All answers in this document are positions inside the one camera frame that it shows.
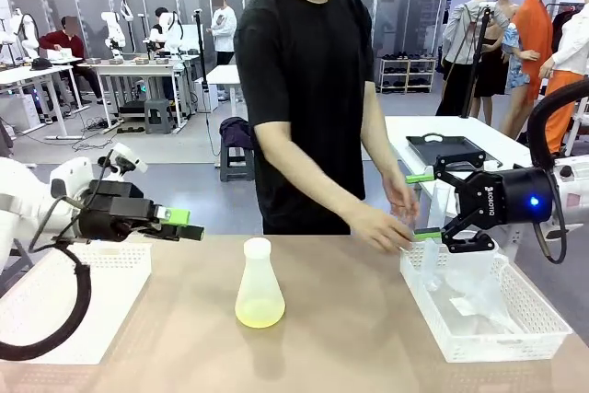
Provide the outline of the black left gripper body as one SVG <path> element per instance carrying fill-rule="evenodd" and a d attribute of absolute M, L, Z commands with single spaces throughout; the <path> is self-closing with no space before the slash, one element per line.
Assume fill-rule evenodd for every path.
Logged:
<path fill-rule="evenodd" d="M 122 242 L 133 230 L 158 223 L 156 204 L 131 182 L 94 179 L 82 202 L 77 233 L 88 240 Z"/>

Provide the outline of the person's left hand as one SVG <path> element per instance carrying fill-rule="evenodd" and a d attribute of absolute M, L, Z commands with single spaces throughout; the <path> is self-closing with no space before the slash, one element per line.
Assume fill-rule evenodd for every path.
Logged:
<path fill-rule="evenodd" d="M 391 206 L 391 213 L 405 225 L 413 228 L 420 210 L 420 205 L 413 188 L 407 184 L 402 173 L 384 174 L 382 176 L 382 183 Z"/>

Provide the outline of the person's right hand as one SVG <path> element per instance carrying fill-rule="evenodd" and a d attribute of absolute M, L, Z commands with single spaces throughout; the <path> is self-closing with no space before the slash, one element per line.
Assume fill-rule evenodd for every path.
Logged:
<path fill-rule="evenodd" d="M 412 248 L 413 232 L 389 214 L 362 216 L 352 230 L 365 241 L 385 252 L 408 251 Z"/>

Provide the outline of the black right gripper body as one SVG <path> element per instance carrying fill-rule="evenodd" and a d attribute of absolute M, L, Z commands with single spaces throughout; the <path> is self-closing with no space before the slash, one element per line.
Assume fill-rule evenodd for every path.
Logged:
<path fill-rule="evenodd" d="M 539 224 L 551 217 L 553 201 L 548 175 L 540 168 L 476 171 L 457 187 L 457 218 L 481 229 Z"/>

